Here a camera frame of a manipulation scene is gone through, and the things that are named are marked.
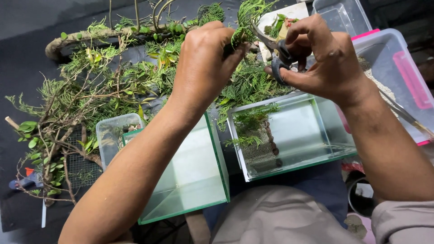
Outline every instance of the black table surface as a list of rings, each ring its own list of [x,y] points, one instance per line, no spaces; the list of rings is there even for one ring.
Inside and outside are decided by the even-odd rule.
[[[171,10],[178,8],[171,14],[172,19],[181,19],[187,16],[187,19],[193,19],[197,15],[197,9],[200,4],[211,4],[216,0],[177,0],[173,2]],[[281,0],[276,3],[276,8],[280,9],[286,5],[295,4],[295,0]],[[233,22],[237,19],[237,11],[240,6],[238,0],[225,0],[221,4],[226,12],[225,24],[231,22],[231,26],[236,26]],[[146,16],[152,13],[148,2],[139,4],[140,16]],[[129,18],[135,18],[134,6],[128,6],[114,11]],[[37,106],[41,104],[40,94],[36,91],[42,85],[44,74],[48,79],[59,77],[58,65],[45,56],[45,47],[53,39],[60,36],[61,32],[74,33],[85,30],[91,22],[100,21],[108,13],[101,13],[94,16],[83,17],[73,20],[69,23],[63,23],[56,26],[50,26],[43,30],[36,30],[20,36],[0,41],[0,94],[4,96],[19,95],[24,93],[23,101],[25,103]],[[1,103],[1,117],[10,116],[18,124],[27,120],[36,120],[26,113],[15,109],[6,99]],[[42,216],[42,199],[28,196],[22,192],[12,192],[8,188],[8,182],[15,179],[16,165],[24,152],[28,151],[26,143],[19,143],[18,135],[12,130],[5,120],[0,122],[0,208],[1,222],[3,232],[12,231],[19,228],[29,228],[47,232],[49,230],[40,230]],[[219,134],[220,141],[223,142],[230,138],[228,130]],[[239,171],[239,166],[235,151],[233,148],[225,148],[224,157],[231,172]],[[64,221],[72,210],[73,205],[68,202],[57,202],[47,208],[45,229],[60,231]],[[25,240],[22,243],[33,243],[35,240]]]

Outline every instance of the white granules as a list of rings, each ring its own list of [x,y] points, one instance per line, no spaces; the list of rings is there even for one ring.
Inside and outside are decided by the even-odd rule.
[[[383,92],[386,93],[390,98],[392,98],[394,101],[396,101],[395,94],[392,92],[392,90],[390,90],[387,86],[381,84],[381,83],[380,83],[379,81],[377,81],[377,79],[372,75],[371,64],[370,64],[366,59],[364,59],[364,58],[362,58],[362,57],[357,57],[357,59],[358,59],[358,62],[359,62],[359,64],[360,64],[360,66],[362,67],[363,72],[365,73],[366,77],[368,77],[369,79],[371,79],[371,80],[372,80],[372,81],[377,85],[377,87],[378,87],[381,91],[383,91]],[[385,96],[383,96],[383,94],[380,93],[380,95],[381,95],[381,97],[383,98],[383,100],[385,100],[387,103],[391,104],[391,103],[389,102],[389,100],[388,100]]]
[[[268,141],[268,135],[265,129],[261,128],[257,131],[247,133],[247,136],[251,135],[259,137],[259,139],[262,141],[262,144],[257,147],[256,143],[253,143],[253,145],[241,148],[245,163],[252,164],[274,159],[275,156],[273,154],[273,150],[271,149],[271,143]]]

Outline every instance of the right hand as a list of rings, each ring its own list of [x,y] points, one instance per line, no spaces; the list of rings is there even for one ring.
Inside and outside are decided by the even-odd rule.
[[[286,35],[286,47],[306,66],[312,51],[316,63],[306,73],[280,68],[284,82],[301,91],[334,101],[340,107],[353,106],[378,89],[360,67],[351,37],[344,32],[330,32],[319,14],[297,21]],[[272,74],[267,66],[265,72]]]

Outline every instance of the plastic container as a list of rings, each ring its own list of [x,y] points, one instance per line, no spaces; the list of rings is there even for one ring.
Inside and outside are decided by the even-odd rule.
[[[122,143],[122,128],[130,125],[140,125],[142,128],[145,127],[140,116],[136,113],[104,119],[96,124],[96,137],[98,139],[99,153],[101,155],[102,170],[105,171],[116,153],[119,152],[119,144]]]
[[[136,140],[140,131],[125,133],[123,141]],[[217,128],[205,114],[176,151],[138,223],[151,223],[229,200],[229,175]]]
[[[395,94],[396,102],[434,131],[434,98],[419,73],[402,34],[395,29],[353,41],[357,55],[372,66],[372,75]],[[416,143],[427,138],[404,119],[400,122]]]
[[[263,144],[253,149],[236,146],[236,152],[244,178],[247,181],[269,177],[288,171],[306,168],[357,154],[352,136],[345,131],[335,104],[305,92],[234,108],[228,111],[229,128],[233,139],[242,132],[240,118],[270,106],[279,111],[268,114],[268,138],[278,149],[278,155],[270,158],[270,148]]]
[[[321,14],[332,31],[353,37],[372,30],[359,0],[315,0],[312,5],[312,15]]]

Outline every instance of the wire mesh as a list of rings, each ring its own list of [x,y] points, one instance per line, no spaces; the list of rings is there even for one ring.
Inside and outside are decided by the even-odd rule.
[[[82,140],[81,135],[81,128],[78,127],[71,134],[68,142],[82,149],[82,146],[78,143],[78,141]],[[84,159],[80,154],[75,153],[68,157],[68,177],[72,188],[91,186],[101,174],[101,167],[92,161]]]

